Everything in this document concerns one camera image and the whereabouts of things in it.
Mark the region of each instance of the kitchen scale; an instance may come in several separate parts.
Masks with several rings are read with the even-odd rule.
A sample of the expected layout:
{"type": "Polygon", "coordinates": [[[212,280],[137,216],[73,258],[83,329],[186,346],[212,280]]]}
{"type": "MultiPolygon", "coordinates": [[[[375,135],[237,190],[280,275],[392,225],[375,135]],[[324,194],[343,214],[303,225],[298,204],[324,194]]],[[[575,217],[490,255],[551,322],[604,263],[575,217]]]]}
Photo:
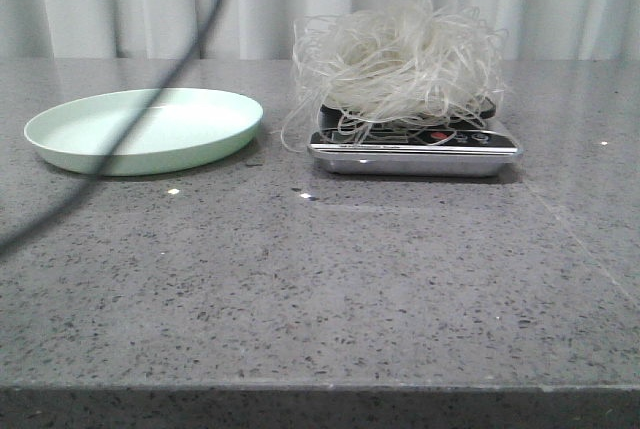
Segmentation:
{"type": "Polygon", "coordinates": [[[493,119],[495,113],[495,104],[485,99],[482,124],[460,121],[420,131],[376,124],[356,143],[337,129],[342,113],[323,106],[320,130],[311,136],[308,149],[320,167],[340,174],[495,176],[522,155],[514,137],[493,119]]]}

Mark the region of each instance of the black cable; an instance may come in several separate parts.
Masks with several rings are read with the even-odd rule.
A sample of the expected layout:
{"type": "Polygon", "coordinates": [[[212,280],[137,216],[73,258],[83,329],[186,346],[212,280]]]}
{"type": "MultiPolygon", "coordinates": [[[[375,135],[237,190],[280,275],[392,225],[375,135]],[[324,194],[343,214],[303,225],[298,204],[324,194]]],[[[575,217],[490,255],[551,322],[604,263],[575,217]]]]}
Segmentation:
{"type": "Polygon", "coordinates": [[[171,86],[180,77],[184,69],[195,56],[200,46],[207,40],[209,33],[215,28],[216,21],[222,10],[224,0],[214,0],[206,21],[198,30],[193,41],[189,44],[182,58],[176,65],[159,81],[153,94],[147,102],[135,112],[126,128],[113,141],[106,155],[103,156],[94,166],[93,170],[87,174],[86,178],[75,188],[71,194],[65,197],[58,205],[27,222],[23,227],[18,228],[13,233],[3,235],[0,239],[0,256],[17,249],[33,237],[46,231],[61,216],[69,214],[78,208],[93,193],[100,176],[105,174],[114,162],[114,154],[124,143],[131,132],[137,127],[147,111],[160,99],[165,89],[171,86]]]}

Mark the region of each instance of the noodle pile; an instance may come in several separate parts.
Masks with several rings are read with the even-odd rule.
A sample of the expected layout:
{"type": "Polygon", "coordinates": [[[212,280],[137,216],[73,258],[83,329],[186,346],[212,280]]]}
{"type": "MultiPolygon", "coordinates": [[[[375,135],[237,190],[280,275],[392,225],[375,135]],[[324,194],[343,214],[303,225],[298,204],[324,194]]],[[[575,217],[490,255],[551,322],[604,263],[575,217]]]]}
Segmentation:
{"type": "Polygon", "coordinates": [[[364,139],[373,124],[408,130],[478,118],[499,103],[502,34],[477,9],[434,11],[430,0],[396,0],[383,11],[312,17],[295,25],[297,106],[317,125],[324,105],[342,113],[338,130],[364,139]]]}

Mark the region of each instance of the gray granite countertop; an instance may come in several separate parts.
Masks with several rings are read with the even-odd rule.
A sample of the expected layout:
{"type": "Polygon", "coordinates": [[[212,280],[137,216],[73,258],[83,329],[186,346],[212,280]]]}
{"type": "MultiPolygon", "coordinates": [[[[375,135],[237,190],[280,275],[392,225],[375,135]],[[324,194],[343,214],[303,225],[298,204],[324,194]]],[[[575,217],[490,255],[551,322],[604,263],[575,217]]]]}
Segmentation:
{"type": "MultiPolygon", "coordinates": [[[[168,64],[0,62],[3,231],[79,181],[24,124],[168,64]]],[[[194,63],[179,86],[263,105],[256,140],[107,178],[0,261],[0,386],[640,386],[640,63],[506,64],[525,155],[489,180],[323,172],[281,145],[289,74],[194,63]]]]}

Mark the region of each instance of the light green plate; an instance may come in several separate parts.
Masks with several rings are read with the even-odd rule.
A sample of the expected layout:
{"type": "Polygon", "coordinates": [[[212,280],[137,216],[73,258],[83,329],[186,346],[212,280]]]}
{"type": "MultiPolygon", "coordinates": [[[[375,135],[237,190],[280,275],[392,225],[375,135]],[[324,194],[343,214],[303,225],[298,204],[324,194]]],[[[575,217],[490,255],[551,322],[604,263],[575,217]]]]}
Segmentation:
{"type": "MultiPolygon", "coordinates": [[[[31,119],[24,135],[51,164],[89,173],[152,93],[141,89],[68,102],[31,119]]],[[[117,151],[106,174],[158,174],[222,159],[251,141],[262,114],[260,104],[240,94],[167,89],[117,151]]]]}

